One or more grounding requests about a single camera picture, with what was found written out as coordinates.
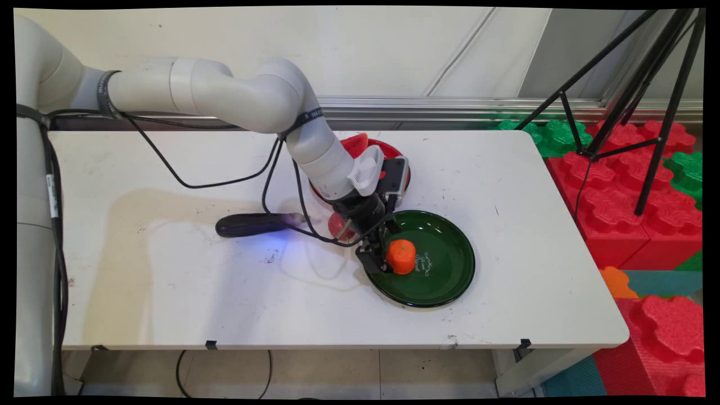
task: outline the orange carrot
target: orange carrot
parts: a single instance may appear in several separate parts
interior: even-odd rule
[[[415,245],[405,239],[390,242],[387,263],[392,266],[392,271],[399,275],[412,272],[415,268]]]

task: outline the orange foam block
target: orange foam block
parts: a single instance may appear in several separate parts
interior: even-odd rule
[[[603,280],[605,280],[605,284],[608,286],[613,298],[640,298],[628,286],[630,277],[624,271],[617,267],[607,266],[600,269],[600,275],[603,276]]]

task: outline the table leg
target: table leg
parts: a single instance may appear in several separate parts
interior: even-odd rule
[[[509,361],[512,350],[493,350],[492,357],[498,372],[498,377],[495,379],[498,395],[500,397],[521,396],[597,350],[592,348],[537,349],[514,364]]]

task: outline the cable on floor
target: cable on floor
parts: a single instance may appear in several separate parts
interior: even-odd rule
[[[190,396],[190,394],[187,393],[187,391],[185,391],[185,388],[183,388],[183,384],[180,382],[180,362],[182,361],[183,356],[185,356],[186,351],[187,350],[183,350],[178,356],[178,362],[175,365],[175,381],[177,382],[178,388],[180,388],[180,392],[182,392],[183,395],[185,395],[187,398],[193,398],[192,396]],[[268,392],[270,380],[272,380],[272,352],[270,352],[270,350],[268,350],[268,362],[270,367],[270,370],[268,372],[268,381],[265,384],[265,389],[263,390],[263,393],[260,394],[258,399],[262,399],[265,396],[265,393]]]

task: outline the black cable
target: black cable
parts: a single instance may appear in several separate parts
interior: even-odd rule
[[[270,166],[270,170],[268,171],[268,177],[265,180],[265,187],[263,188],[261,203],[263,205],[263,210],[265,210],[265,213],[268,213],[268,214],[272,214],[272,212],[270,212],[270,210],[268,209],[265,199],[267,196],[268,188],[270,186],[270,180],[272,179],[272,175],[275,172],[275,166],[277,165],[277,161],[280,157],[280,151],[282,150],[283,142],[284,141],[280,141],[280,146],[278,147],[277,152],[275,153],[275,158],[273,159],[272,165]],[[295,179],[297,181],[297,194],[300,197],[300,207],[302,208],[302,214],[305,217],[305,222],[307,222],[308,227],[312,230],[312,232],[308,232],[305,229],[301,229],[296,226],[290,225],[289,223],[283,222],[283,224],[286,227],[292,229],[293,231],[300,232],[303,235],[311,236],[311,237],[318,239],[320,241],[323,241],[325,243],[334,244],[334,245],[342,246],[342,247],[353,247],[353,246],[357,245],[358,243],[360,243],[365,238],[365,236],[368,236],[375,228],[380,226],[390,216],[392,216],[392,214],[386,214],[384,217],[382,217],[382,219],[380,219],[380,221],[377,221],[373,226],[370,227],[370,229],[368,229],[365,233],[360,235],[357,239],[355,239],[354,241],[352,241],[349,244],[339,242],[337,238],[329,239],[324,236],[321,236],[320,234],[315,232],[315,229],[312,227],[312,224],[310,223],[310,216],[307,214],[307,209],[305,207],[305,199],[302,196],[302,183],[300,181],[300,172],[297,169],[297,163],[295,163],[295,161],[293,161],[293,164],[295,165]]]
[[[183,395],[185,395],[187,398],[193,398],[192,396],[190,396],[190,394],[187,393],[187,391],[185,391],[185,388],[183,388],[183,384],[180,382],[180,362],[182,361],[182,357],[185,356],[186,351],[187,350],[183,350],[180,353],[180,356],[178,356],[178,362],[177,364],[175,364],[175,381],[177,382],[178,388],[180,388],[180,392],[182,392]],[[265,393],[267,393],[268,387],[270,386],[270,380],[272,380],[272,353],[270,352],[270,350],[268,350],[268,361],[270,367],[270,370],[268,372],[268,381],[265,384],[265,389],[263,390],[263,393],[260,394],[258,399],[262,399],[265,396]]]
[[[186,351],[187,350],[183,350],[182,352],[180,352],[178,362],[175,365],[175,381],[178,383],[178,388],[180,388],[180,392],[182,392],[182,394],[185,395],[186,398],[192,398],[190,394],[185,391],[185,388],[183,388],[182,383],[180,382],[180,362],[182,361],[182,357],[185,356]]]
[[[173,121],[161,120],[159,118],[141,117],[138,115],[129,115],[129,114],[125,114],[125,117],[130,117],[133,120],[138,120],[138,121],[147,121],[149,123],[172,125],[175,127],[183,127],[183,128],[197,128],[197,129],[206,129],[206,130],[229,130],[229,129],[238,129],[239,128],[237,125],[232,125],[232,124],[228,124],[228,125],[198,125],[198,124],[175,123]]]
[[[54,179],[55,172],[58,171],[53,164],[53,145],[48,138],[48,129],[40,126],[40,138],[42,140],[45,152],[45,172],[52,175]],[[53,180],[53,185],[57,187],[57,181]],[[65,383],[63,382],[63,358],[62,346],[65,335],[65,325],[67,322],[67,306],[68,306],[68,285],[67,272],[65,267],[65,255],[63,254],[63,241],[61,236],[62,217],[58,210],[58,216],[51,218],[50,222],[53,228],[53,239],[55,241],[55,272],[53,281],[53,371],[51,378],[51,393],[59,396],[65,395]]]
[[[585,182],[588,180],[588,175],[590,174],[590,165],[591,164],[593,164],[593,156],[591,156],[588,159],[588,170],[585,172],[585,178],[582,179],[582,184],[580,185],[580,189],[577,191],[577,201],[575,201],[575,214],[572,216],[576,222],[577,222],[577,209],[580,206],[580,194],[582,193],[583,187],[585,187]]]
[[[272,380],[272,353],[270,350],[268,350],[268,361],[270,362],[270,371],[268,372],[268,382],[265,384],[265,389],[263,390],[263,393],[260,394],[258,399],[262,399],[265,396],[265,393],[268,391],[268,387],[270,386],[270,380]]]
[[[309,215],[307,214],[307,210],[305,209],[305,199],[304,199],[304,197],[302,196],[302,183],[301,183],[301,181],[300,181],[300,171],[297,169],[297,163],[295,162],[295,160],[292,161],[292,164],[295,166],[295,179],[296,179],[296,182],[297,182],[297,194],[298,194],[298,196],[300,197],[300,207],[302,208],[302,214],[305,216],[305,221],[307,222],[307,226],[308,226],[308,227],[310,228],[310,230],[312,231],[313,236],[315,236],[316,238],[320,239],[321,241],[327,242],[327,243],[329,243],[329,244],[335,244],[335,245],[337,245],[337,246],[342,246],[342,247],[352,247],[352,246],[355,246],[355,245],[358,244],[360,241],[362,241],[362,240],[365,238],[365,236],[368,236],[375,228],[377,228],[378,226],[380,226],[380,224],[382,224],[383,222],[385,222],[388,218],[390,218],[390,217],[392,216],[391,213],[390,213],[390,214],[386,214],[385,216],[382,217],[382,219],[381,219],[380,221],[377,221],[377,223],[375,223],[373,226],[371,226],[370,229],[368,229],[365,233],[363,233],[362,235],[360,235],[357,239],[355,239],[354,241],[352,241],[352,242],[349,243],[349,244],[345,244],[345,243],[343,243],[343,242],[338,242],[338,238],[329,239],[329,238],[326,238],[326,237],[324,237],[324,236],[321,236],[320,234],[318,234],[318,233],[315,231],[315,229],[312,227],[312,224],[310,223],[310,217],[309,217]]]
[[[270,156],[268,157],[268,161],[265,162],[265,166],[263,166],[262,169],[260,169],[260,171],[259,171],[259,172],[256,172],[255,174],[251,174],[250,176],[243,177],[243,178],[241,178],[241,179],[228,180],[228,181],[226,181],[226,182],[191,185],[191,184],[187,184],[186,182],[184,182],[183,179],[181,179],[180,176],[178,176],[178,174],[175,172],[175,169],[173,169],[173,167],[170,166],[170,164],[168,163],[167,159],[165,159],[165,156],[163,156],[163,154],[160,152],[160,150],[158,149],[158,147],[155,146],[155,144],[150,140],[150,138],[149,138],[148,135],[145,133],[145,131],[143,131],[143,129],[140,128],[140,126],[139,126],[132,118],[130,118],[130,116],[126,116],[126,118],[127,118],[128,121],[130,121],[130,124],[132,124],[132,126],[135,127],[135,129],[141,134],[141,136],[145,139],[145,141],[148,142],[148,144],[149,144],[150,147],[155,151],[155,153],[158,155],[158,157],[160,158],[160,160],[163,161],[163,163],[165,164],[165,167],[167,167],[168,170],[170,171],[170,173],[173,175],[173,177],[175,177],[175,180],[177,180],[178,183],[182,184],[183,186],[185,186],[185,187],[187,187],[187,188],[189,188],[189,189],[201,189],[201,188],[225,186],[225,185],[228,185],[228,184],[235,184],[235,183],[239,183],[239,182],[244,182],[244,181],[246,181],[246,180],[250,180],[250,179],[253,179],[253,178],[261,175],[261,174],[265,171],[265,169],[267,169],[267,166],[270,164],[270,159],[272,159],[272,153],[273,153],[273,151],[275,150],[275,147],[277,146],[277,144],[278,144],[278,142],[279,142],[278,139],[275,140],[275,143],[274,143],[273,146],[272,146],[272,150],[270,151]]]

